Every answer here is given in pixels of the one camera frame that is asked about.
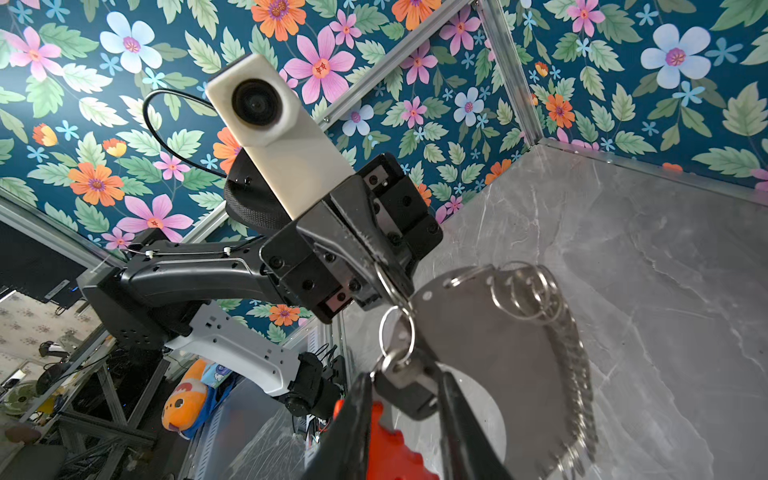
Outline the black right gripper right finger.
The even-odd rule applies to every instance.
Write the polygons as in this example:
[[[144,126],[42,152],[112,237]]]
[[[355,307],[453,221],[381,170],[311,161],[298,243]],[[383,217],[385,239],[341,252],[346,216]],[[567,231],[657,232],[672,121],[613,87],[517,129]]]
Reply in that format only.
[[[452,373],[439,371],[436,398],[444,478],[512,480]]]

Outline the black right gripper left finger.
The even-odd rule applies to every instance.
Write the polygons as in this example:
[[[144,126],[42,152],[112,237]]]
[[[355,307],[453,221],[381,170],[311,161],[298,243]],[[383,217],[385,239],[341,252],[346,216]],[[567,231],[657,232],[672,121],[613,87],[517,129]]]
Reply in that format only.
[[[370,374],[360,374],[318,452],[301,476],[302,480],[367,478],[372,393]]]

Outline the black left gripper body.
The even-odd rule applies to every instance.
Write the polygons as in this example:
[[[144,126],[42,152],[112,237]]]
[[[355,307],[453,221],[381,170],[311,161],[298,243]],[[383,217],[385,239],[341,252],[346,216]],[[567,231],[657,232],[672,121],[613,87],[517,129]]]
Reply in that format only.
[[[267,240],[260,258],[292,304],[329,324],[351,303],[370,310],[408,299],[419,261],[442,239],[413,181],[384,153]]]

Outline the key with black tag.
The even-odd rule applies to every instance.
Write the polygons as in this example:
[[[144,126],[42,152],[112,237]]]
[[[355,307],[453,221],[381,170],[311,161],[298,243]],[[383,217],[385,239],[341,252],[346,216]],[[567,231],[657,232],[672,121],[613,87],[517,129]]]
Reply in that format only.
[[[387,321],[395,313],[398,321],[405,321],[405,339],[385,344]],[[428,352],[416,347],[412,313],[405,307],[389,307],[381,318],[378,340],[381,356],[371,373],[377,394],[412,420],[423,421],[435,414],[442,370]]]

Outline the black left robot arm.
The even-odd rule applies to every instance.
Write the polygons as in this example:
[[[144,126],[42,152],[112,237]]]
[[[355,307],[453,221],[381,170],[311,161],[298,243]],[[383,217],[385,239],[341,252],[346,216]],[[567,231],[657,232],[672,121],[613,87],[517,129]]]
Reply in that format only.
[[[178,243],[142,233],[122,268],[79,286],[128,348],[186,350],[257,384],[295,416],[332,416],[345,387],[335,362],[290,353],[237,324],[225,299],[304,308],[330,323],[348,305],[372,309],[413,293],[418,263],[443,232],[393,155],[381,154],[291,219],[246,153],[225,181],[228,213],[257,230],[239,242]]]

